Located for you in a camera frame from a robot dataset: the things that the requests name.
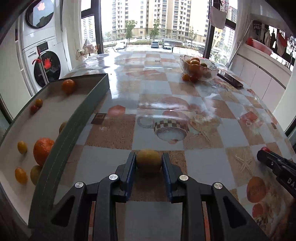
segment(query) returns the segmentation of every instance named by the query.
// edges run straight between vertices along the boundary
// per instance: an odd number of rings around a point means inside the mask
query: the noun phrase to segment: parking lot
[[[115,50],[114,47],[113,48],[108,47],[106,49],[110,53],[117,52],[117,50]],[[150,45],[128,45],[125,50],[124,49],[118,50],[118,52],[123,52],[123,51],[159,51],[159,52],[168,52],[168,53],[172,52],[172,50],[163,49],[161,45],[159,46],[159,48],[151,48]],[[202,57],[202,54],[200,54],[198,51],[194,49],[187,49],[187,48],[180,48],[180,47],[174,47],[173,53]]]

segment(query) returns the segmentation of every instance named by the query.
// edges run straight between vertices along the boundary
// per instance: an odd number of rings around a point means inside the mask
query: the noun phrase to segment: car
[[[118,44],[116,44],[115,49],[116,49],[116,50],[124,49],[125,46],[126,46],[126,45],[125,45],[124,42],[122,42],[122,43],[118,43]]]
[[[152,43],[151,43],[151,48],[159,48],[159,43],[158,43],[158,41],[152,41]]]
[[[172,49],[172,45],[170,45],[169,43],[164,43],[163,49]]]

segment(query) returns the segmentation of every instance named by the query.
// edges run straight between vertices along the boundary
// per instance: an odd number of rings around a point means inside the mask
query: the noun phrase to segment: checkered tablecloth
[[[168,152],[171,161],[198,182],[221,182],[264,232],[272,235],[291,196],[256,154],[267,146],[296,162],[290,142],[246,84],[237,90],[217,76],[196,85],[185,83],[179,58],[159,52],[102,54],[67,75],[108,73],[110,90],[77,140],[56,202],[75,182],[98,182],[125,163],[131,151],[150,148],[160,154]],[[162,128],[160,122],[167,120],[178,122],[185,131],[173,129],[160,138],[154,125]],[[255,215],[255,205],[261,205],[264,212]],[[167,202],[161,174],[149,181],[136,175],[131,201],[118,209],[122,239],[179,240],[182,208]],[[167,231],[135,232],[143,227],[158,229],[158,225],[173,231],[169,236]]]

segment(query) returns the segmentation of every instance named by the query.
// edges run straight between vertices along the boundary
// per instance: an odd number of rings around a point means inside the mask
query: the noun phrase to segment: white cabinet
[[[257,66],[252,64],[249,61],[245,61],[244,62],[244,67],[242,69],[242,72],[240,74],[240,78],[248,85],[251,86],[256,70],[257,70]]]
[[[273,112],[278,105],[284,92],[285,89],[272,78],[262,98],[263,102],[266,104],[271,112]]]
[[[245,59],[241,56],[236,55],[233,60],[233,64],[231,65],[231,71],[235,73],[237,76],[240,76],[242,69],[244,67]]]
[[[268,75],[262,69],[257,68],[257,71],[255,73],[255,76],[250,88],[258,95],[260,99],[262,99],[270,81],[271,81],[270,75]]]

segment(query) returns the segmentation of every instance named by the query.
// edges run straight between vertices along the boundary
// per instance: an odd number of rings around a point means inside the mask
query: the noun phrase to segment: printed starfish
[[[246,160],[246,152],[245,149],[243,150],[243,157],[240,158],[239,156],[235,155],[235,158],[241,163],[242,167],[240,169],[241,172],[243,172],[245,169],[247,169],[251,175],[253,176],[253,173],[250,169],[250,164],[252,162],[252,158]]]

